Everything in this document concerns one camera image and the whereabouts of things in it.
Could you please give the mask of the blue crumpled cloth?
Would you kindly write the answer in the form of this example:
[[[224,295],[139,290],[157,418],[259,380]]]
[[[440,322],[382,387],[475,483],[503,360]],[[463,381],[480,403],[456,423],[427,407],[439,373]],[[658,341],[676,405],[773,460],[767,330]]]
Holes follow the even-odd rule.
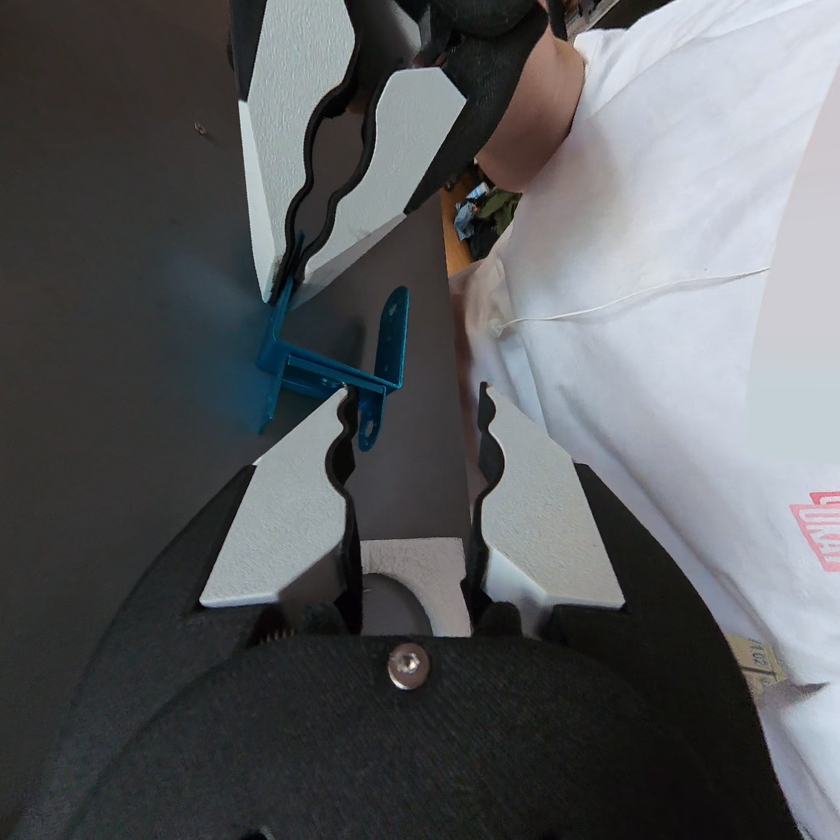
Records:
[[[474,234],[474,222],[479,217],[489,194],[488,183],[481,182],[465,196],[462,202],[455,205],[454,227],[460,242],[465,242]]]

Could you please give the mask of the dark grey desk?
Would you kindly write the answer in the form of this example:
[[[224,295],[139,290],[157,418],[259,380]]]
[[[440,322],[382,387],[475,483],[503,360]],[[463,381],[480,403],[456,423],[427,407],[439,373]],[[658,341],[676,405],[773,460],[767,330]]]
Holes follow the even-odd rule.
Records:
[[[228,21],[2,2],[2,838],[123,600],[318,405],[281,392],[260,432]]]

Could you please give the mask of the blue metal U bracket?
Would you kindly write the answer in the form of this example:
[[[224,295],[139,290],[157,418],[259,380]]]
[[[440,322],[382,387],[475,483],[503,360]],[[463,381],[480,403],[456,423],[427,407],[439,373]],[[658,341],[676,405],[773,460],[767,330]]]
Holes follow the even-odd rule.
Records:
[[[379,436],[385,399],[393,389],[371,374],[334,362],[315,361],[290,353],[272,375],[262,409],[260,429],[273,419],[282,390],[315,398],[322,403],[342,387],[353,386],[358,392],[358,448],[370,451]]]
[[[354,369],[295,346],[280,336],[295,287],[289,272],[279,286],[279,297],[272,309],[268,327],[257,354],[259,371],[275,378],[280,390],[326,399],[344,385],[389,395],[403,386],[410,292],[397,287],[381,312],[374,372]]]

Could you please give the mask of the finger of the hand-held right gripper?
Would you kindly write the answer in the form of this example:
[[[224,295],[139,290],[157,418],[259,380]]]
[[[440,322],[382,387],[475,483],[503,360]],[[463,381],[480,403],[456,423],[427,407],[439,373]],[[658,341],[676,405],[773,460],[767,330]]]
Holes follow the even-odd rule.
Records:
[[[295,258],[319,124],[348,90],[358,38],[343,1],[237,1],[236,88],[248,222],[264,303]]]
[[[465,103],[440,67],[388,77],[366,113],[360,161],[331,195],[323,230],[301,254],[293,308],[322,292],[406,218]]]

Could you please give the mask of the person's white shirt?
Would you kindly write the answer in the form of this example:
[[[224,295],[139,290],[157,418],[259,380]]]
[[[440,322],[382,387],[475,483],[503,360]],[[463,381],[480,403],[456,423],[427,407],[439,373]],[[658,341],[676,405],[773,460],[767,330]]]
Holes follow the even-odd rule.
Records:
[[[570,132],[450,287],[488,382],[590,467],[787,679],[759,703],[807,838],[838,838],[838,465],[742,441],[765,284],[838,67],[838,2],[671,2],[572,45]]]

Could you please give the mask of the dark green cloth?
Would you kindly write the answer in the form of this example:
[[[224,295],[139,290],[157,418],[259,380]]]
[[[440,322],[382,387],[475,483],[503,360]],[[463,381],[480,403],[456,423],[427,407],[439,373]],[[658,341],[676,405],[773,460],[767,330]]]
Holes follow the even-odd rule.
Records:
[[[489,225],[494,234],[500,237],[510,226],[521,198],[520,192],[495,187],[482,198],[476,220]]]

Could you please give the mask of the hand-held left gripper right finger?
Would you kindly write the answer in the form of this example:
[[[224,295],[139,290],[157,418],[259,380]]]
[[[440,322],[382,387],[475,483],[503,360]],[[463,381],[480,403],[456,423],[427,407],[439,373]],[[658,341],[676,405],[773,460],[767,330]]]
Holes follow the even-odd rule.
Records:
[[[625,596],[572,457],[495,386],[482,383],[479,471],[467,557],[474,628],[492,604],[514,605],[538,636],[556,606],[618,612]]]

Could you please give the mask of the person's right forearm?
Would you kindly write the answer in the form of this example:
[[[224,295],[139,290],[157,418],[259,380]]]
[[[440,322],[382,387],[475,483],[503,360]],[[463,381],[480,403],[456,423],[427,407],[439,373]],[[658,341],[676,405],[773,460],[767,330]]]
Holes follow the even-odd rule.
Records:
[[[585,82],[585,62],[546,28],[532,49],[507,109],[477,155],[502,190],[523,193],[571,131]]]

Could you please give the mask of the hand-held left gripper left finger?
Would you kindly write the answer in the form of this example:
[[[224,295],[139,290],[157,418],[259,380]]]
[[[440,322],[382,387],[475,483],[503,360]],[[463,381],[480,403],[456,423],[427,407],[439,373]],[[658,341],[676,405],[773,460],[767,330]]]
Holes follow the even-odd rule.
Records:
[[[331,604],[346,630],[363,624],[361,541],[347,481],[359,394],[342,385],[254,463],[199,603],[277,605],[286,625]]]

